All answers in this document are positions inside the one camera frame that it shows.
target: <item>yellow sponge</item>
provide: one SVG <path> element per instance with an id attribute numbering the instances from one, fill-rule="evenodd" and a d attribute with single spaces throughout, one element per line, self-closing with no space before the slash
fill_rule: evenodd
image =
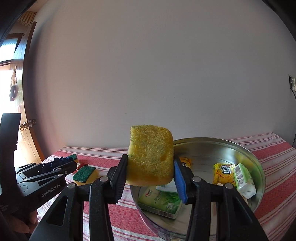
<path id="1" fill-rule="evenodd" d="M 173 137 L 159 126 L 131 127 L 126 180 L 134 186 L 168 184 L 174 174 Z"/>

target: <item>screw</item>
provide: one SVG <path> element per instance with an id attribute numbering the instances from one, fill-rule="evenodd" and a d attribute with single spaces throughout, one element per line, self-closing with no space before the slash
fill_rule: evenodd
<path id="1" fill-rule="evenodd" d="M 100 177 L 100 181 L 103 182 L 103 183 L 106 182 L 106 181 L 108 181 L 108 179 L 109 178 L 107 176 L 101 176 Z"/>
<path id="2" fill-rule="evenodd" d="M 74 188 L 75 187 L 75 183 L 69 183 L 68 185 L 67 185 L 67 188 Z"/>
<path id="3" fill-rule="evenodd" d="M 200 177 L 197 177 L 197 176 L 194 176 L 194 177 L 192 178 L 192 181 L 198 183 L 198 182 L 201 181 L 201 178 L 200 178 Z"/>
<path id="4" fill-rule="evenodd" d="M 226 183 L 225 184 L 225 187 L 228 188 L 228 189 L 232 189 L 233 188 L 233 185 L 231 183 Z"/>

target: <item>blue gripper pad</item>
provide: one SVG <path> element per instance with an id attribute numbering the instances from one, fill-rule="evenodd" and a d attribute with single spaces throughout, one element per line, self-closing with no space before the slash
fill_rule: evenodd
<path id="1" fill-rule="evenodd" d="M 184 178 L 182 176 L 180 167 L 176 159 L 174 159 L 174 167 L 175 167 L 174 181 L 178 191 L 179 198 L 182 200 L 183 203 L 187 203 L 188 196 L 186 194 L 186 183 L 184 181 Z"/>

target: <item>wall socket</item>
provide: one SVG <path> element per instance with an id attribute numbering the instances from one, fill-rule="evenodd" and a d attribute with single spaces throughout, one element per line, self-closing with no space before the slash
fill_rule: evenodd
<path id="1" fill-rule="evenodd" d="M 296 82 L 295 82 L 295 77 L 289 76 L 289 84 L 290 84 L 290 89 L 294 92 L 296 92 Z"/>

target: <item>window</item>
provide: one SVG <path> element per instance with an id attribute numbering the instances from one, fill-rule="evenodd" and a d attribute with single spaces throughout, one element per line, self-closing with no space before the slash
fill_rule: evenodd
<path id="1" fill-rule="evenodd" d="M 22 34 L 9 34 L 0 47 L 0 62 L 13 59 L 15 50 L 17 49 Z"/>

